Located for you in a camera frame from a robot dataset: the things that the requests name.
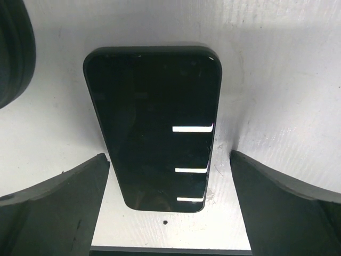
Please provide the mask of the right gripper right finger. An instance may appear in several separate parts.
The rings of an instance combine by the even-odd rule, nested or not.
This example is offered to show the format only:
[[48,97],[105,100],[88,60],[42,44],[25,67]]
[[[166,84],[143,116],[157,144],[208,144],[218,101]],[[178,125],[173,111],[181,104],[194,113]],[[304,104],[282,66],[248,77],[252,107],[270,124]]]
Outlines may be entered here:
[[253,255],[340,255],[340,194],[231,151],[230,165]]

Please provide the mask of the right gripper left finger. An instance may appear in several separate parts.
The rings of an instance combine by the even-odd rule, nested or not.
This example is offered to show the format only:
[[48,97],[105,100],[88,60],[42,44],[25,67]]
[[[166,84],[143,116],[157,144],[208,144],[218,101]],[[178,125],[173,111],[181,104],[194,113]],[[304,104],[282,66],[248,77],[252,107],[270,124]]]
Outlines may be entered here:
[[107,184],[104,153],[1,197],[1,255],[89,255]]

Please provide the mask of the black phone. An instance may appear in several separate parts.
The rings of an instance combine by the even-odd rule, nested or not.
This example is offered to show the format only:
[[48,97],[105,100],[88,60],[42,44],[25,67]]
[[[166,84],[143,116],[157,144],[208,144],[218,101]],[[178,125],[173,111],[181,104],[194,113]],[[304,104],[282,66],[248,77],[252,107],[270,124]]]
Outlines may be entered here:
[[204,46],[101,47],[83,72],[125,204],[205,205],[222,66]]

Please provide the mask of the black round stand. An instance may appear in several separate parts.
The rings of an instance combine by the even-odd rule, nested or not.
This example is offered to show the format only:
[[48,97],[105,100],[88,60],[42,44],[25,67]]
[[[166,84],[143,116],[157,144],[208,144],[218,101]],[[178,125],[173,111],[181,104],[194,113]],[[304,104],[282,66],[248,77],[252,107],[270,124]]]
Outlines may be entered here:
[[35,36],[24,1],[1,1],[1,108],[26,90],[35,64]]

